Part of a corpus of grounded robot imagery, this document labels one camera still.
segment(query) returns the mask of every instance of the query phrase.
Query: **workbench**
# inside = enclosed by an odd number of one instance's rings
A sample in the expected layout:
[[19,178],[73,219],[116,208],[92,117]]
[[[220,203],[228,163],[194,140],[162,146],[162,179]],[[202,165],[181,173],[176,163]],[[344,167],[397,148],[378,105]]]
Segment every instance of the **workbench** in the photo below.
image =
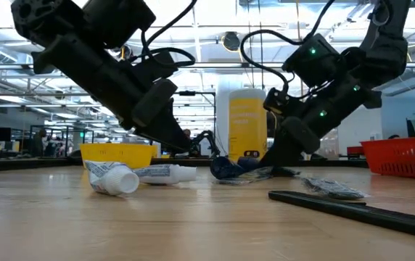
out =
[[[345,182],[368,205],[415,214],[415,179],[368,169],[307,167],[304,176]],[[271,201],[305,191],[293,178],[246,186],[198,180],[96,194],[81,166],[0,172],[1,260],[415,260],[415,236]]]

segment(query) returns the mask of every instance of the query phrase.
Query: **industrial ceiling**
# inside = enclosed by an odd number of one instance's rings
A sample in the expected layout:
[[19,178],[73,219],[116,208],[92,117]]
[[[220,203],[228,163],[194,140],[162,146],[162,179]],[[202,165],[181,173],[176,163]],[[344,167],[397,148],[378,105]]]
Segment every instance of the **industrial ceiling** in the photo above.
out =
[[[100,107],[61,72],[34,75],[31,70],[16,65],[31,64],[30,53],[41,51],[42,47],[17,34],[10,11],[12,2],[0,0],[0,107],[24,108],[22,105],[26,105],[52,122],[81,120],[96,131],[118,130],[112,113]],[[86,0],[74,2],[83,6]],[[336,1],[324,16],[318,33],[338,51],[358,46],[369,24],[366,18],[374,6],[371,2]],[[181,12],[189,0],[146,0],[146,3],[157,16],[157,21],[147,33],[149,36]],[[177,47],[197,58],[195,66],[180,69],[171,78],[179,91],[212,93],[219,77],[231,74],[241,75],[245,88],[281,88],[281,80],[275,75],[240,66],[243,59],[238,51],[229,50],[228,41],[231,39],[226,37],[227,33],[241,39],[250,31],[267,28],[297,40],[310,31],[325,3],[324,0],[199,0],[192,12],[157,38],[151,47]],[[410,44],[411,64],[402,77],[378,87],[385,96],[415,95],[414,3],[404,36]],[[139,33],[128,40],[127,46],[132,53],[140,53]],[[246,51],[255,61],[280,67],[295,49],[295,46],[274,36],[263,35],[262,38],[254,37]],[[173,57],[175,60],[183,59],[179,55]],[[298,96],[306,91],[307,87],[299,78],[290,83],[292,95]],[[214,95],[175,95],[174,99],[174,115],[182,128],[190,128],[193,133],[214,128]]]

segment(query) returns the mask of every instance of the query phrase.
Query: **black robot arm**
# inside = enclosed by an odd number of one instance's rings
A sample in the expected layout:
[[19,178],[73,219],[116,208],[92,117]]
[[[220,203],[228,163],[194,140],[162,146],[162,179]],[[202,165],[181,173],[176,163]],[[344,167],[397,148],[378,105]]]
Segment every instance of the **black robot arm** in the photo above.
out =
[[219,150],[217,145],[215,145],[214,133],[211,130],[204,130],[192,139],[192,144],[189,151],[190,157],[199,157],[201,155],[199,145],[200,142],[205,138],[207,139],[207,141],[209,141],[209,146],[211,150],[210,158],[212,159],[218,157],[221,154],[221,151]]
[[168,52],[174,49],[149,51],[145,41],[151,59],[142,56],[135,66],[106,51],[155,21],[143,0],[90,0],[82,9],[72,0],[16,0],[11,8],[17,32],[45,48],[32,53],[35,73],[59,69],[111,110],[123,128],[135,127],[135,134],[179,152],[189,150],[190,140],[172,113],[177,86],[166,79],[177,71]]
[[267,110],[284,116],[274,144],[261,165],[286,165],[311,154],[320,139],[361,105],[382,106],[381,93],[372,91],[403,74],[408,43],[403,28],[411,0],[380,0],[360,47],[339,54],[320,34],[306,37],[283,64],[310,88],[304,97],[272,89],[264,102]]

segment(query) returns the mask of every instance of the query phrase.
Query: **wooden tabletop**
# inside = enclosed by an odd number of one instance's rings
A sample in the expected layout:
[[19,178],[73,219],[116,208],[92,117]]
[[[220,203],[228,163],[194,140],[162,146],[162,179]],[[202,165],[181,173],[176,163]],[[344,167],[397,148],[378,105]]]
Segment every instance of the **wooden tabletop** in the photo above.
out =
[[[415,179],[304,168],[415,214]],[[292,178],[213,185],[207,168],[177,186],[96,194],[81,167],[0,172],[0,261],[415,260],[415,236],[268,199],[304,191]]]

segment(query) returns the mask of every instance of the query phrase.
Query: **white tube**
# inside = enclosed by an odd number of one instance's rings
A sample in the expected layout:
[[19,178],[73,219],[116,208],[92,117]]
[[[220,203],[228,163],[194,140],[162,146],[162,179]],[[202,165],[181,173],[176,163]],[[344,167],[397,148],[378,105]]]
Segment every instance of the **white tube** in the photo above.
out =
[[179,165],[153,165],[133,170],[142,183],[152,185],[174,185],[179,182],[195,181],[195,167]]
[[138,188],[139,177],[123,163],[86,160],[85,166],[95,192],[117,196],[132,193]]

